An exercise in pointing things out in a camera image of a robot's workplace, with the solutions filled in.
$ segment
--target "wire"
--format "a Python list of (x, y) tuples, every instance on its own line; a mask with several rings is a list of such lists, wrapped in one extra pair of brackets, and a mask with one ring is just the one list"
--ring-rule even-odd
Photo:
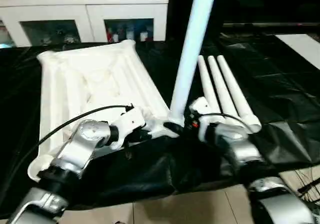
[(101, 111), (101, 110), (106, 110), (106, 109), (112, 109), (112, 108), (128, 108), (131, 106), (127, 106), (127, 105), (110, 105), (110, 106), (104, 106), (104, 107), (100, 107), (94, 110), (90, 110), (86, 113), (83, 113), (81, 115), (78, 115), (74, 118), (72, 118), (71, 120), (66, 121), (65, 123), (63, 123), (62, 125), (58, 126), (56, 129), (52, 130), (51, 132), (49, 132), (46, 136), (44, 136), (36, 145), (32, 146), (30, 148), (30, 150), (21, 158), (21, 160), (17, 163), (17, 165), (14, 167), (10, 178), (6, 181), (7, 186), (4, 186), (2, 191), (1, 191), (1, 195), (0, 195), (0, 204), (3, 202), (3, 199), (5, 197), (5, 194), (7, 192), (7, 189), (9, 188), (10, 183), (12, 182), (14, 176), (16, 175), (17, 171), (19, 170), (20, 166), (22, 165), (22, 163), (26, 160), (26, 158), (31, 155), (35, 149), (37, 147), (39, 147), (42, 143), (44, 143), (46, 140), (48, 140), (52, 135), (54, 135), (55, 133), (57, 133), (59, 130), (61, 130), (62, 128), (66, 127), (67, 125), (70, 125), (71, 123), (85, 117), (88, 116), (90, 114), (93, 114), (95, 112)]
[[(309, 176), (310, 176), (310, 178), (308, 178), (308, 180), (309, 180), (309, 182), (310, 182), (310, 179), (311, 179), (311, 182), (310, 182), (310, 183), (313, 183), (314, 178), (313, 178), (313, 175), (312, 175), (312, 169), (311, 169), (311, 167), (309, 167), (308, 170), (309, 170)], [(312, 194), (313, 194), (313, 196), (315, 197), (315, 199), (319, 198), (319, 196), (317, 195), (317, 193), (318, 193), (319, 191), (317, 190), (317, 188), (316, 188), (315, 185), (313, 185), (313, 186), (311, 187), (310, 192), (312, 192)]]
[[(305, 186), (306, 184), (305, 184), (304, 180), (302, 179), (302, 177), (299, 175), (298, 171), (294, 170), (294, 172), (299, 177), (302, 185)], [(307, 201), (311, 201), (311, 196), (308, 192), (302, 193), (301, 195), (299, 195), (299, 198), (303, 199), (304, 196), (306, 197)]]
[(229, 115), (229, 114), (224, 114), (224, 113), (209, 113), (209, 114), (204, 114), (204, 115), (201, 115), (201, 116), (223, 116), (223, 117), (228, 117), (228, 118), (231, 118), (231, 119), (234, 119), (238, 122), (240, 122), (242, 125), (245, 126), (245, 128), (247, 128), (252, 134), (254, 133), (251, 129), (250, 126), (248, 126), (248, 124), (246, 124), (243, 120), (233, 116), (233, 115)]
[(302, 176), (304, 176), (305, 179), (307, 179), (308, 181), (310, 181), (309, 177), (308, 177), (306, 174), (304, 174), (301, 170), (297, 170), (297, 172), (299, 172), (299, 174), (301, 174)]
[[(313, 176), (314, 176), (314, 175), (313, 175), (313, 174), (314, 174), (314, 173), (313, 173), (313, 170), (314, 170), (314, 169), (313, 169), (313, 167), (309, 167), (309, 168), (310, 168), (310, 172), (311, 172), (311, 181), (314, 182), (314, 178), (313, 178)], [(317, 185), (314, 185), (314, 188), (316, 189), (316, 191), (317, 191), (317, 193), (318, 193), (318, 195), (319, 195), (318, 198), (320, 198), (320, 191), (319, 191)]]

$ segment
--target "white tube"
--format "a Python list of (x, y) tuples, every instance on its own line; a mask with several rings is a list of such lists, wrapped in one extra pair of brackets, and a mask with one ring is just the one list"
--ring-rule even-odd
[(217, 57), (217, 60), (219, 62), (226, 85), (230, 90), (231, 97), (234, 101), (234, 104), (239, 113), (239, 116), (244, 121), (244, 123), (250, 127), (250, 129), (254, 133), (260, 131), (261, 123), (259, 119), (252, 112), (247, 100), (245, 99), (245, 96), (241, 88), (239, 87), (239, 84), (237, 83), (234, 75), (232, 74), (232, 71), (230, 70), (230, 67), (225, 61), (225, 58), (222, 55), (219, 55)]
[(184, 109), (213, 2), (214, 0), (193, 0), (169, 114), (169, 120), (180, 125), (184, 124)]
[[(214, 87), (212, 86), (212, 82), (210, 79), (210, 75), (208, 69), (206, 67), (206, 63), (202, 55), (198, 56), (198, 66), (200, 71), (201, 83), (204, 92), (204, 96), (209, 103), (210, 108), (213, 113), (221, 113), (220, 106), (217, 101), (216, 93)], [(217, 122), (224, 123), (225, 119), (222, 116), (215, 116)]]
[[(237, 110), (232, 102), (232, 99), (231, 99), (230, 93), (227, 89), (227, 86), (225, 84), (225, 81), (224, 81), (222, 74), (219, 70), (217, 62), (215, 61), (215, 58), (213, 56), (209, 56), (208, 61), (209, 61), (209, 66), (211, 69), (213, 81), (215, 83), (214, 85), (215, 85), (216, 91), (218, 93), (219, 101), (220, 101), (220, 104), (221, 104), (221, 107), (222, 107), (224, 114), (232, 115), (232, 116), (240, 119), (240, 117), (238, 116)], [(243, 125), (239, 121), (236, 121), (232, 118), (226, 117), (225, 120), (226, 120), (226, 123), (229, 125), (243, 127)]]

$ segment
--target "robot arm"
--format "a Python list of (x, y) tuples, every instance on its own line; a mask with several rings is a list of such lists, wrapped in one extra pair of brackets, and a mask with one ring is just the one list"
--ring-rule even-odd
[(29, 191), (7, 223), (57, 223), (56, 218), (69, 205), (95, 151), (105, 145), (120, 148), (129, 134), (144, 125), (138, 108), (129, 110), (112, 125), (94, 120), (81, 122), (49, 168), (39, 172), (38, 186)]
[(235, 178), (247, 190), (255, 223), (315, 223), (312, 212), (261, 156), (245, 129), (222, 124), (216, 116), (206, 115), (210, 113), (208, 106), (204, 97), (194, 101), (189, 122), (196, 124), (193, 126), (197, 127), (199, 140), (217, 145), (230, 163)]

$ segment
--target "table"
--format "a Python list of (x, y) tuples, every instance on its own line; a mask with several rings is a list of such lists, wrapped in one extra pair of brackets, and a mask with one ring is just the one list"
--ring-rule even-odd
[[(136, 51), (169, 105), (182, 42), (137, 43)], [(38, 140), (41, 67), (36, 55), (45, 51), (94, 44), (0, 50), (2, 83), (2, 149), (0, 152), (0, 217), (7, 217), (33, 182), (27, 160), (17, 176), (10, 174)], [(263, 127), (256, 137), (262, 154), (279, 171), (320, 163), (320, 71), (274, 36), (206, 40), (201, 54), (224, 54)], [(189, 102), (202, 96), (198, 71)], [(72, 209), (89, 209), (147, 198), (233, 185), (228, 163), (195, 139), (161, 137), (94, 160), (83, 177)]]

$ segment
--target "black cable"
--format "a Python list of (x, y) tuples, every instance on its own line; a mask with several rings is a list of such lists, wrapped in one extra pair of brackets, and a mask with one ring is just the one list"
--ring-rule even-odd
[[(312, 167), (309, 167), (310, 168), (310, 171), (311, 171), (311, 181), (312, 182), (314, 182), (315, 180), (314, 180), (314, 178), (313, 178), (313, 169), (312, 169)], [(316, 189), (316, 191), (317, 191), (317, 193), (318, 193), (318, 195), (319, 195), (319, 198), (320, 198), (320, 191), (319, 191), (319, 189), (318, 189), (318, 187), (317, 187), (317, 185), (314, 185), (314, 188)]]
[(317, 203), (318, 201), (320, 201), (320, 198), (318, 198), (317, 200), (311, 201), (311, 203)]
[[(299, 175), (298, 171), (297, 170), (294, 170), (295, 174), (297, 175), (297, 177), (300, 179), (301, 183), (303, 186), (305, 186), (305, 182), (304, 180), (302, 179), (302, 177)], [(306, 198), (306, 201), (311, 201), (311, 196), (308, 192), (305, 192), (305, 193), (301, 193), (300, 195), (298, 195), (298, 197), (300, 199), (303, 199), (304, 197)]]
[(320, 192), (317, 188), (317, 185), (320, 183), (320, 178), (313, 180), (313, 177), (311, 178), (312, 182), (308, 184), (303, 184), (304, 186), (298, 189), (298, 192), (301, 193), (301, 195), (305, 195), (308, 193), (313, 187), (316, 189), (317, 193), (320, 195)]
[(127, 105), (110, 105), (110, 106), (104, 106), (104, 107), (100, 107), (94, 110), (90, 110), (86, 113), (83, 113), (81, 115), (78, 115), (74, 118), (72, 118), (71, 120), (66, 121), (65, 123), (63, 123), (62, 125), (58, 126), (56, 129), (52, 130), (51, 132), (49, 132), (46, 136), (44, 136), (36, 145), (32, 146), (30, 148), (30, 150), (21, 158), (21, 160), (17, 163), (17, 165), (14, 167), (10, 178), (6, 181), (6, 185), (2, 188), (1, 194), (0, 194), (0, 204), (3, 202), (3, 199), (6, 195), (6, 192), (9, 188), (10, 183), (12, 182), (16, 172), (19, 170), (20, 166), (22, 165), (22, 163), (25, 161), (25, 159), (31, 155), (32, 152), (35, 151), (35, 149), (37, 147), (39, 147), (42, 143), (44, 143), (46, 140), (48, 140), (52, 135), (54, 135), (55, 133), (57, 133), (59, 130), (61, 130), (62, 128), (66, 127), (67, 125), (70, 125), (71, 123), (85, 117), (88, 116), (90, 114), (93, 114), (95, 112), (101, 111), (101, 110), (106, 110), (106, 109), (112, 109), (112, 108), (131, 108), (131, 106), (127, 106)]
[(231, 119), (234, 119), (238, 122), (240, 122), (242, 125), (245, 126), (245, 128), (247, 128), (249, 131), (251, 131), (251, 133), (253, 134), (254, 132), (252, 131), (252, 129), (250, 128), (250, 126), (248, 126), (247, 124), (244, 123), (243, 120), (233, 116), (233, 115), (229, 115), (229, 114), (224, 114), (224, 113), (209, 113), (209, 114), (204, 114), (204, 115), (201, 115), (201, 116), (223, 116), (223, 117), (228, 117), (228, 118), (231, 118)]

